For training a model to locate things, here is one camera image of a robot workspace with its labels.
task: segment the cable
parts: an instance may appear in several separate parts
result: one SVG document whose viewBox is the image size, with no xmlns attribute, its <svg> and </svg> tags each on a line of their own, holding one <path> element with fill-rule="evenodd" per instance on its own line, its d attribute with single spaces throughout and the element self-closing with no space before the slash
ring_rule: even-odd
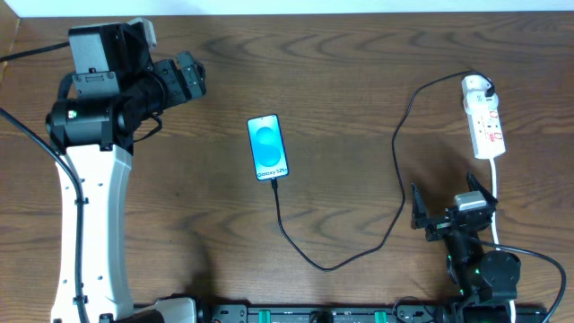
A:
<svg viewBox="0 0 574 323">
<path fill-rule="evenodd" d="M 494 198 L 497 198 L 498 188 L 496 180 L 496 163 L 494 162 L 494 157 L 490 158 L 489 161 L 491 162 L 492 196 L 494 196 Z M 499 244 L 499 233 L 498 229 L 496 228 L 496 212 L 492 213 L 491 231 L 492 231 L 492 241 L 496 244 Z M 517 305 L 514 302 L 514 300 L 512 300 L 509 301 L 509 306 L 510 306 L 510 323 L 515 323 L 517 321 Z"/>
<path fill-rule="evenodd" d="M 393 305 L 393 309 L 391 310 L 391 314 L 395 317 L 395 319 L 396 319 L 397 321 L 399 321 L 400 323 L 405 323 L 402 319 L 400 319 L 400 318 L 396 315 L 396 310 L 395 310 L 395 308 L 396 308 L 396 305 L 398 305 L 398 303 L 400 303 L 401 301 L 404 301 L 404 300 L 408 300 L 408 299 L 413 299 L 413 300 L 418 301 L 419 304 L 421 304 L 421 306 L 424 308 L 424 311 L 426 311 L 427 314 L 429 314 L 429 315 L 432 317 L 431 320 L 428 320 L 428 321 L 423 322 L 423 323 L 436 322 L 437 318 L 435 317 L 435 314 L 431 313 L 431 311 L 426 307 L 426 305 L 424 305 L 421 300 L 419 300 L 418 298 L 416 298 L 416 297 L 414 297 L 414 296 L 405 296 L 405 297 L 402 297 L 402 298 L 400 298 L 398 301 L 396 301 L 395 305 Z"/>
<path fill-rule="evenodd" d="M 550 309 L 546 313 L 546 316 L 544 317 L 544 319 L 541 321 L 541 323 L 547 323 L 550 320 L 550 317 L 552 316 L 552 314 L 558 308 L 558 305 L 560 305 L 560 302 L 562 301 L 562 297 L 564 296 L 564 293 L 566 292 L 567 278 L 566 278 L 566 272 L 564 271 L 564 268 L 562 267 L 562 265 L 558 261 L 556 261 L 556 260 L 554 260 L 554 259 L 552 259 L 546 255 L 543 255 L 543 254 L 540 254 L 540 253 L 537 253 L 534 251 L 516 248 L 516 247 L 504 246 L 504 245 L 500 245 L 498 243 L 490 243 L 490 242 L 486 242 L 486 241 L 481 241 L 481 240 L 478 240 L 478 239 L 473 238 L 473 237 L 466 237 L 466 238 L 473 243 L 482 244 L 484 246 L 502 249 L 502 250 L 506 250 L 506 251 L 510 251 L 510 252 L 518 252 L 518 253 L 525 254 L 528 256 L 540 258 L 542 260 L 548 261 L 549 263 L 556 266 L 556 268 L 558 268 L 558 271 L 560 271 L 560 277 L 561 277 L 560 290 L 558 291 L 558 295 L 556 296 L 554 303 L 552 304 L 552 306 L 550 307 Z"/>
<path fill-rule="evenodd" d="M 395 132 L 393 133 L 393 137 L 391 139 L 391 150 L 393 152 L 393 162 L 395 163 L 395 171 L 396 171 L 396 178 L 398 179 L 398 185 L 401 188 L 401 204 L 398 206 L 398 210 L 396 210 L 396 215 L 393 218 L 393 221 L 391 222 L 391 224 L 388 226 L 387 229 L 387 233 L 385 233 L 385 236 L 383 237 L 383 240 L 377 245 L 377 247 L 373 248 L 373 249 L 368 249 L 366 251 L 363 251 L 362 253 L 355 255 L 351 258 L 348 258 L 347 260 L 345 260 L 344 262 L 340 263 L 339 265 L 336 266 L 332 266 L 332 267 L 322 267 L 318 264 L 316 264 L 313 260 L 311 260 L 309 257 L 307 257 L 307 255 L 305 255 L 303 253 L 303 251 L 301 251 L 301 249 L 299 249 L 299 247 L 297 247 L 297 245 L 295 244 L 295 242 L 293 242 L 291 240 L 291 238 L 289 238 L 289 235 L 287 234 L 287 232 L 285 232 L 285 229 L 283 228 L 283 223 L 281 221 L 281 212 L 279 210 L 279 196 L 277 194 L 277 179 L 271 179 L 271 186 L 273 187 L 273 191 L 275 194 L 275 205 L 277 207 L 277 222 L 279 223 L 279 229 L 281 230 L 281 233 L 283 234 L 283 237 L 285 237 L 285 239 L 287 241 L 289 241 L 289 243 L 291 243 L 291 245 L 295 248 L 295 250 L 297 250 L 297 252 L 299 252 L 299 254 L 305 259 L 307 260 L 307 262 L 312 265 L 313 267 L 315 267 L 316 269 L 320 270 L 320 271 L 324 271 L 324 272 L 332 272 L 335 271 L 339 268 L 341 268 L 342 266 L 345 266 L 347 264 L 349 264 L 350 262 L 352 262 L 353 260 L 356 260 L 358 258 L 367 256 L 373 252 L 379 251 L 381 248 L 383 248 L 383 246 L 385 245 L 385 243 L 387 242 L 388 236 L 391 234 L 391 231 L 393 230 L 393 228 L 395 227 L 395 223 L 398 220 L 399 215 L 401 215 L 401 213 L 403 212 L 403 208 L 404 208 L 404 201 L 406 199 L 406 195 L 404 193 L 404 186 L 403 186 L 403 180 L 401 179 L 401 172 L 398 168 L 398 161 L 396 160 L 396 152 L 395 152 L 395 139 L 396 139 L 396 135 L 398 135 L 398 131 L 401 129 L 401 127 L 403 126 L 404 122 L 406 121 L 406 118 L 409 116 L 409 114 L 411 113 L 411 109 L 413 109 L 413 102 L 414 102 L 414 98 L 416 97 L 416 95 L 423 90 L 424 88 L 427 88 L 431 85 L 433 85 L 434 83 L 438 83 L 441 81 L 445 81 L 447 79 L 453 78 L 453 77 L 457 77 L 459 75 L 465 75 L 465 74 L 477 74 L 480 75 L 482 77 L 484 77 L 485 80 L 488 80 L 489 83 L 491 84 L 491 87 L 489 88 L 489 90 L 493 90 L 494 89 L 494 83 L 492 81 L 490 81 L 490 79 L 488 79 L 486 76 L 484 76 L 483 74 L 470 70 L 470 71 L 464 71 L 464 72 L 458 72 L 458 73 L 454 73 L 445 77 L 441 77 L 438 80 L 434 80 L 430 83 L 426 83 L 423 86 L 421 86 L 420 88 L 418 88 L 414 93 L 413 96 L 411 97 L 411 101 L 409 102 L 409 106 L 406 109 L 406 112 L 403 116 L 403 118 L 401 119 L 401 121 L 398 123 L 398 126 L 396 126 Z"/>
<path fill-rule="evenodd" d="M 32 55 L 36 55 L 36 54 L 41 54 L 41 53 L 46 53 L 52 50 L 56 50 L 56 49 L 60 49 L 60 48 L 65 48 L 70 46 L 70 42 L 63 42 L 60 44 L 56 44 L 56 45 L 52 45 L 52 46 L 46 46 L 44 48 L 36 48 L 36 49 L 32 49 L 32 50 L 27 50 L 25 52 L 22 53 L 16 53 L 16 54 L 11 54 L 5 57 L 0 57 L 0 63 L 2 62 L 8 62 L 11 61 L 13 59 L 16 58 L 22 58 L 22 57 L 28 57 L 28 56 L 32 56 Z"/>
<path fill-rule="evenodd" d="M 141 142 L 142 140 L 145 140 L 145 139 L 151 137 L 152 135 L 155 135 L 155 134 L 157 134 L 157 133 L 160 132 L 161 127 L 162 127 L 162 125 L 161 125 L 161 118 L 158 117 L 158 116 L 155 116 L 155 115 L 151 115 L 150 118 L 154 119 L 155 122 L 158 123 L 158 125 L 157 125 L 154 129 L 152 129 L 149 133 L 147 133 L 146 135 L 144 135 L 143 137 L 141 137 L 141 138 L 139 138 L 139 139 L 137 139 L 137 140 L 134 140 L 134 144 L 137 143 L 137 142 Z"/>
<path fill-rule="evenodd" d="M 496 180 L 496 164 L 494 163 L 494 158 L 490 158 L 489 161 L 491 162 L 491 174 L 492 174 L 492 196 L 494 196 L 494 198 L 497 198 L 498 195 L 498 189 L 497 189 L 497 180 Z M 499 234 L 498 234 L 498 230 L 496 229 L 496 212 L 492 213 L 492 225 L 491 225 L 491 231 L 492 231 L 492 241 L 494 241 L 494 243 L 499 244 Z"/>
<path fill-rule="evenodd" d="M 85 323 L 88 321 L 88 316 L 86 314 L 85 299 L 82 291 L 82 234 L 83 234 L 83 191 L 82 184 L 78 178 L 74 175 L 72 170 L 65 164 L 65 162 L 57 155 L 56 151 L 52 149 L 45 141 L 42 140 L 33 131 L 28 129 L 24 124 L 22 124 L 18 119 L 13 117 L 6 110 L 0 108 L 0 115 L 6 118 L 11 124 L 13 124 L 18 130 L 26 134 L 34 143 L 38 144 L 46 153 L 52 157 L 54 161 L 64 170 L 65 174 L 72 181 L 74 185 L 76 205 L 77 205 L 77 219 L 76 219 L 76 231 L 75 231 L 75 263 L 74 263 L 74 280 L 75 280 L 75 294 L 74 298 L 75 304 L 78 307 L 78 315 L 80 316 L 80 322 Z"/>
</svg>

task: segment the green terminal block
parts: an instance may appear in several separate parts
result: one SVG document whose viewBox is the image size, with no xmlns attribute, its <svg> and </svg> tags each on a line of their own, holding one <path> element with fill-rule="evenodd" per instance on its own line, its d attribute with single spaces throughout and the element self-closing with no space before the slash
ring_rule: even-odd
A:
<svg viewBox="0 0 574 323">
<path fill-rule="evenodd" d="M 375 323 L 387 323 L 387 313 L 385 311 L 375 312 Z"/>
<path fill-rule="evenodd" d="M 271 323 L 271 311 L 270 310 L 260 310 L 259 311 L 259 323 Z"/>
</svg>

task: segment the white wall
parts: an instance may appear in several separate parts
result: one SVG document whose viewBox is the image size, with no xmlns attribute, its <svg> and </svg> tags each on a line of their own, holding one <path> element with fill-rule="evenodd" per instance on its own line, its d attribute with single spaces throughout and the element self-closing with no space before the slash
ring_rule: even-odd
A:
<svg viewBox="0 0 574 323">
<path fill-rule="evenodd" d="M 22 18 L 66 16 L 570 11 L 574 0 L 5 0 Z"/>
</svg>

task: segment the power strip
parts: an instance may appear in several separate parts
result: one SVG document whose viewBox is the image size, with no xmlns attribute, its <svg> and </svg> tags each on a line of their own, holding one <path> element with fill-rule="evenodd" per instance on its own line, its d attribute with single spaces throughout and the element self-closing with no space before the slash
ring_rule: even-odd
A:
<svg viewBox="0 0 574 323">
<path fill-rule="evenodd" d="M 506 147 L 500 127 L 498 95 L 486 96 L 491 84 L 480 75 L 465 77 L 462 85 L 474 157 L 488 160 L 502 155 Z"/>
</svg>

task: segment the smartphone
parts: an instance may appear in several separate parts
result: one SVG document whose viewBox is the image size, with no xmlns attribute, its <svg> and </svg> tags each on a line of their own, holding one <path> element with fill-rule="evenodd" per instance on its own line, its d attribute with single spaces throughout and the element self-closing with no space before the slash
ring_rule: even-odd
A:
<svg viewBox="0 0 574 323">
<path fill-rule="evenodd" d="M 270 115 L 248 120 L 249 140 L 258 180 L 274 179 L 289 174 L 279 117 Z"/>
</svg>

